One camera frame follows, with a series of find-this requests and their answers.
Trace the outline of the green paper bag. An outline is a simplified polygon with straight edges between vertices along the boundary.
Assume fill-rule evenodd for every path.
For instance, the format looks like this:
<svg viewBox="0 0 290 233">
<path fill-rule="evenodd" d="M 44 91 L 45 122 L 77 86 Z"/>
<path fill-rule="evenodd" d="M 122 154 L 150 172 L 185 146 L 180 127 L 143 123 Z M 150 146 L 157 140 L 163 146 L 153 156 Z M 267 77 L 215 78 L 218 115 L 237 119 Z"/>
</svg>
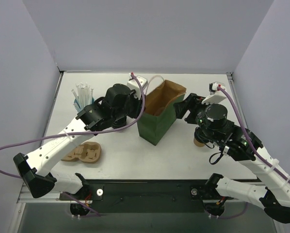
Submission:
<svg viewBox="0 0 290 233">
<path fill-rule="evenodd" d="M 145 110 L 137 122 L 141 138 L 157 145 L 176 120 L 174 104 L 183 101 L 186 88 L 162 79 L 159 86 L 145 95 Z"/>
</svg>

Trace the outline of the brown paper coffee cup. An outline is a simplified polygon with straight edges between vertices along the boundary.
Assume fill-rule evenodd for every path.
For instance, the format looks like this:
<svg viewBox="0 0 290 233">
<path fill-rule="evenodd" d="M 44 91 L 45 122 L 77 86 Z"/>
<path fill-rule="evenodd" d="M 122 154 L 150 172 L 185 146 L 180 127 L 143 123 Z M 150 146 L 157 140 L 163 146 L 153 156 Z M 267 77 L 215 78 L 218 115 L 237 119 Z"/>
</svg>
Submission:
<svg viewBox="0 0 290 233">
<path fill-rule="evenodd" d="M 196 140 L 195 138 L 193 139 L 193 143 L 197 146 L 197 147 L 204 147 L 204 143 L 199 142 L 198 140 Z"/>
</svg>

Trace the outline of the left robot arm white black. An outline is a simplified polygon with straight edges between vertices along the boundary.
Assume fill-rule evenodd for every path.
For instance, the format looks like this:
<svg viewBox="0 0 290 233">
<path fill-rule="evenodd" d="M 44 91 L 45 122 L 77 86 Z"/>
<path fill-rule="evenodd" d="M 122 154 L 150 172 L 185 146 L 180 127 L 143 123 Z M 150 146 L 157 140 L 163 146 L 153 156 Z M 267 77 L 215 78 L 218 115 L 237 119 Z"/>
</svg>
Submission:
<svg viewBox="0 0 290 233">
<path fill-rule="evenodd" d="M 142 109 L 143 85 L 130 80 L 114 84 L 106 95 L 85 106 L 57 135 L 27 154 L 18 153 L 13 161 L 20 177 L 34 198 L 51 191 L 68 192 L 76 199 L 88 195 L 85 178 L 78 173 L 58 172 L 54 166 L 68 153 L 109 127 L 126 125 L 126 118 L 136 118 Z"/>
</svg>

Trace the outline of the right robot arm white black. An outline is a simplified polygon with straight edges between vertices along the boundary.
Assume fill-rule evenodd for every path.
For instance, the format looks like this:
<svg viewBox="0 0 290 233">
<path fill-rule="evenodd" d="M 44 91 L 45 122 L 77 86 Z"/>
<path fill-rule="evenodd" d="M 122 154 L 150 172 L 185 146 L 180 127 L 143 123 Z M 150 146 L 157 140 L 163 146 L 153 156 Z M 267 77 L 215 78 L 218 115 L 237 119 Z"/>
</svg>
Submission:
<svg viewBox="0 0 290 233">
<path fill-rule="evenodd" d="M 203 100 L 204 97 L 191 93 L 184 101 L 175 103 L 176 117 L 181 119 L 189 112 L 185 121 L 197 125 L 196 141 L 218 146 L 221 156 L 228 155 L 263 182 L 262 186 L 246 184 L 214 173 L 206 182 L 206 195 L 239 199 L 261 208 L 278 222 L 290 223 L 290 176 L 251 131 L 247 131 L 247 140 L 241 127 L 228 120 L 225 106 L 203 104 Z"/>
</svg>

